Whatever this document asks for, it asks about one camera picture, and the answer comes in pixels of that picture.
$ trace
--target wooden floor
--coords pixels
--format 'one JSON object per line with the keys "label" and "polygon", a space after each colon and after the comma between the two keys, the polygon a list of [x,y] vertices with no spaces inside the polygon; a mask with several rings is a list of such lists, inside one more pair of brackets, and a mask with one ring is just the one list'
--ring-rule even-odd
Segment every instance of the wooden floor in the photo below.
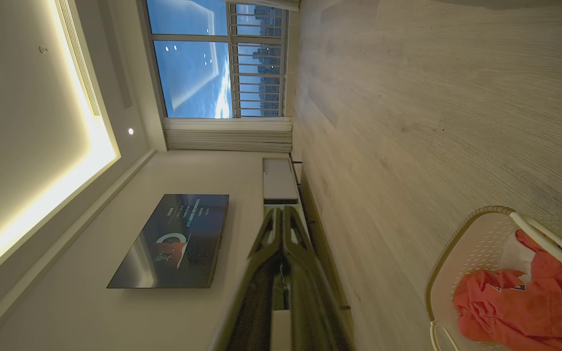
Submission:
{"label": "wooden floor", "polygon": [[424,286],[462,220],[562,217],[562,1],[302,0],[299,15],[293,156],[357,347],[430,350]]}

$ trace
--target basket rim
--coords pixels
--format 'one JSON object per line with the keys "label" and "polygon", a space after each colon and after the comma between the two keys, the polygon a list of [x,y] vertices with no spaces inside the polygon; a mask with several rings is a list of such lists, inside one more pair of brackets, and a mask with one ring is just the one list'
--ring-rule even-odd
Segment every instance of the basket rim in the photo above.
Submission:
{"label": "basket rim", "polygon": [[459,242],[460,238],[463,234],[470,228],[470,225],[477,220],[482,215],[490,214],[490,213],[500,213],[505,215],[510,215],[511,213],[515,212],[514,209],[506,206],[485,206],[481,209],[477,209],[473,213],[471,213],[466,220],[459,226],[459,228],[455,231],[452,238],[446,245],[445,249],[443,249],[442,253],[440,254],[440,258],[435,265],[433,265],[433,269],[431,270],[431,275],[428,278],[426,283],[426,294],[425,294],[425,302],[426,302],[426,310],[428,311],[428,317],[431,321],[435,320],[435,316],[433,315],[433,308],[431,306],[431,290],[433,289],[433,284],[435,284],[435,280],[437,279],[437,273],[439,273],[440,269],[442,268],[444,262],[450,255],[452,249],[454,249],[457,242]]}

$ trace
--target television screen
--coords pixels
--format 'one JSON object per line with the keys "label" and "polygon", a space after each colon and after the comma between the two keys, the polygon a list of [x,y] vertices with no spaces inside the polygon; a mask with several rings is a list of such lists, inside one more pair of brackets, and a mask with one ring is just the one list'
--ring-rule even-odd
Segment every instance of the television screen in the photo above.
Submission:
{"label": "television screen", "polygon": [[166,194],[107,285],[209,288],[229,195]]}

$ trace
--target red clothing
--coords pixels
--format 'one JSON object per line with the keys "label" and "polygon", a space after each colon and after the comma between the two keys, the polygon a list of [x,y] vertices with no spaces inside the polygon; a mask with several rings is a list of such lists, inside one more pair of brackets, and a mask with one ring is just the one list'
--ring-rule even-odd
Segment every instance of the red clothing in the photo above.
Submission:
{"label": "red clothing", "polygon": [[475,271],[462,278],[453,302],[459,329],[474,341],[499,342],[513,351],[562,351],[562,263],[524,231],[517,239],[536,252],[532,281],[519,271]]}

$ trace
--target basket handle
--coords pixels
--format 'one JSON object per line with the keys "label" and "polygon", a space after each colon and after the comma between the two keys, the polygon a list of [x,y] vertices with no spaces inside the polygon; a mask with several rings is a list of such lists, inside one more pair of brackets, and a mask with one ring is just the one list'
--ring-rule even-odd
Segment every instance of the basket handle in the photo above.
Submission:
{"label": "basket handle", "polygon": [[[509,216],[513,219],[513,221],[515,221],[515,224],[517,224],[520,228],[524,229],[526,234],[528,234],[529,237],[531,237],[535,242],[537,242],[537,244],[539,244],[539,246],[541,246],[542,249],[553,255],[554,258],[556,258],[562,263],[562,249],[560,249],[558,246],[556,246],[555,244],[550,242],[547,238],[545,238],[544,233],[542,233],[542,231],[535,228],[533,225],[529,224],[528,221],[524,217],[522,217],[522,215],[520,215],[519,213],[513,212]],[[556,238],[555,235],[549,235],[548,237],[550,237],[551,240],[555,240]],[[562,240],[560,239],[558,240],[558,242],[556,242],[556,244],[558,245],[560,245],[561,243]]]}
{"label": "basket handle", "polygon": [[[431,329],[430,329],[431,344],[433,344],[434,351],[442,351],[439,347],[439,344],[437,343],[437,336],[435,335],[435,329],[437,329],[437,326],[438,325],[435,324],[435,321],[431,320]],[[450,333],[448,333],[448,329],[446,329],[446,327],[444,327],[443,325],[440,325],[440,327],[442,327],[443,331],[446,332],[446,337],[448,337],[448,340],[450,340],[452,349],[455,351],[459,351],[459,347],[457,347],[457,344],[455,344],[455,340],[453,340],[453,338],[450,336]]]}

